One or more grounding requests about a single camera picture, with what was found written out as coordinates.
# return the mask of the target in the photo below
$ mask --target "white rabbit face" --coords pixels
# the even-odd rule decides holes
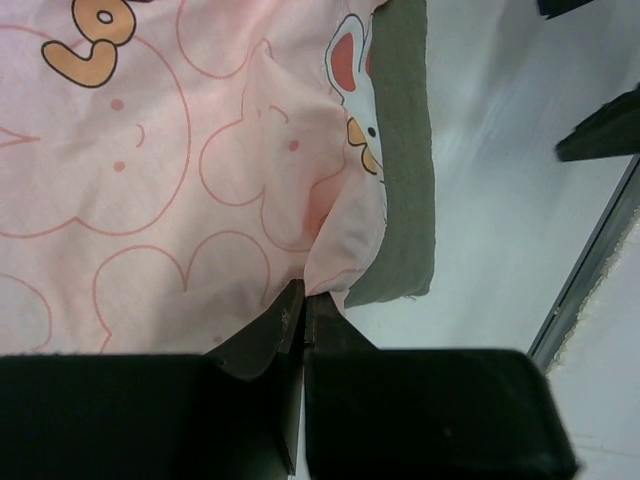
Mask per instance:
[[[360,18],[348,15],[329,44],[325,64],[331,85],[352,117],[348,123],[349,143],[362,145],[364,168],[374,175],[382,175],[382,146],[369,76],[371,38],[371,32],[365,32]]]

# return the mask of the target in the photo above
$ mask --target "white floor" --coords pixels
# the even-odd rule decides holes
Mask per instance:
[[[427,5],[432,291],[348,316],[379,346],[527,350],[628,164],[561,164],[553,148],[640,81],[640,1],[550,21],[535,0]]]
[[[640,222],[621,246],[549,372],[584,471],[640,476]]]

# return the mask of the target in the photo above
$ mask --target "pink blanket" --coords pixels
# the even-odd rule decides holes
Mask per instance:
[[[386,223],[384,0],[2,0],[0,353],[203,352]]]

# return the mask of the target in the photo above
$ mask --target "black object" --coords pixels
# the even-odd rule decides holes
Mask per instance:
[[[312,478],[569,479],[544,378],[509,351],[377,350],[292,282],[207,355],[0,360],[0,478],[286,479],[306,368]]]
[[[640,153],[640,84],[605,104],[556,146],[563,162]]]
[[[547,19],[559,17],[593,0],[538,0],[538,11]]]

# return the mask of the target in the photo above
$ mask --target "orange letter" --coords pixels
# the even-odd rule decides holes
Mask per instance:
[[[118,52],[113,43],[99,40],[91,46],[89,57],[82,58],[64,43],[52,40],[42,45],[42,56],[63,77],[83,87],[96,88],[113,75]]]
[[[74,0],[73,21],[89,41],[124,45],[133,36],[136,18],[124,0]]]

